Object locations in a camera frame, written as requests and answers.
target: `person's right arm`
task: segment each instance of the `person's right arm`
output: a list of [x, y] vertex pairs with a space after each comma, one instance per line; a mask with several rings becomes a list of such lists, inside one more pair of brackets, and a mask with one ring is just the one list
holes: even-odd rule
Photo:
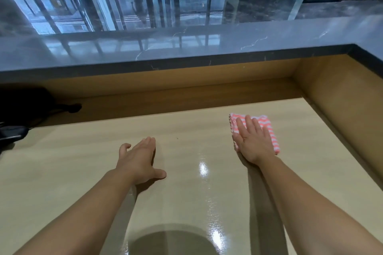
[[233, 140], [257, 165], [270, 187], [290, 240], [298, 254], [383, 254], [383, 244], [342, 209], [314, 190], [274, 155], [267, 127], [246, 116], [237, 119]]

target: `striped cloth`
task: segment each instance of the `striped cloth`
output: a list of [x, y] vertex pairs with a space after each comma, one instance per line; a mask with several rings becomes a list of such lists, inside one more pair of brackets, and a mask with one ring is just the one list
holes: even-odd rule
[[[237, 118], [241, 118], [243, 124], [245, 125], [246, 127], [246, 121], [245, 121], [245, 116], [246, 115], [239, 115], [239, 114], [234, 114], [234, 113], [231, 113], [229, 115], [229, 120], [230, 120], [230, 128], [231, 128], [231, 132], [232, 133], [239, 133], [238, 131], [238, 126], [237, 126]], [[271, 136], [271, 140], [273, 142], [273, 146], [274, 146], [274, 151], [275, 151], [275, 154], [278, 154], [281, 150], [279, 148], [279, 144], [278, 144], [278, 141], [274, 135], [274, 131], [273, 131], [273, 128], [271, 127], [271, 122], [270, 120], [268, 119], [267, 116], [265, 115], [261, 115], [259, 117], [251, 117], [251, 119], [253, 118], [256, 118], [258, 120], [258, 123], [261, 127], [264, 127], [266, 126], [268, 128], [268, 131], [270, 132], [270, 136]], [[237, 151], [238, 149], [238, 145], [236, 142], [234, 142], [234, 148], [235, 150]]]

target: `wooden panel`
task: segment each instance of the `wooden panel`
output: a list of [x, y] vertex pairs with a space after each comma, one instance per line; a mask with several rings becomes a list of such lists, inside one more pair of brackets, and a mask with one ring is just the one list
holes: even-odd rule
[[56, 98], [83, 98], [290, 77], [300, 59], [52, 79], [38, 83]]
[[303, 60], [294, 78], [383, 178], [383, 80], [347, 55]]
[[11, 255], [115, 167], [122, 143], [148, 135], [157, 139], [154, 166], [168, 176], [136, 205], [127, 197], [102, 255], [127, 247], [131, 255], [286, 255], [286, 245], [295, 254], [261, 176], [233, 150], [231, 112], [268, 115], [281, 159], [383, 240], [383, 193], [299, 98], [31, 130], [0, 159], [0, 254]]
[[187, 111], [301, 96], [302, 92], [291, 78], [100, 96], [63, 101], [65, 104], [82, 103], [83, 108], [75, 114], [55, 115], [44, 125]]

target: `marble countertop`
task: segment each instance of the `marble countertop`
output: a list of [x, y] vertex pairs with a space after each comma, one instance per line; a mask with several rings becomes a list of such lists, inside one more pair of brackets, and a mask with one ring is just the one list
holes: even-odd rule
[[0, 83], [331, 54], [383, 77], [383, 15], [0, 37]]

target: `person's left hand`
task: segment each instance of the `person's left hand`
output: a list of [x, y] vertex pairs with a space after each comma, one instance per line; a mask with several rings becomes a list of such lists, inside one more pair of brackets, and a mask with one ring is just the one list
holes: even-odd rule
[[156, 149], [156, 139], [147, 137], [141, 140], [131, 150], [132, 145], [125, 143], [120, 146], [116, 169], [133, 175], [135, 185], [144, 183], [152, 178], [166, 177], [165, 170], [153, 168], [151, 162]]

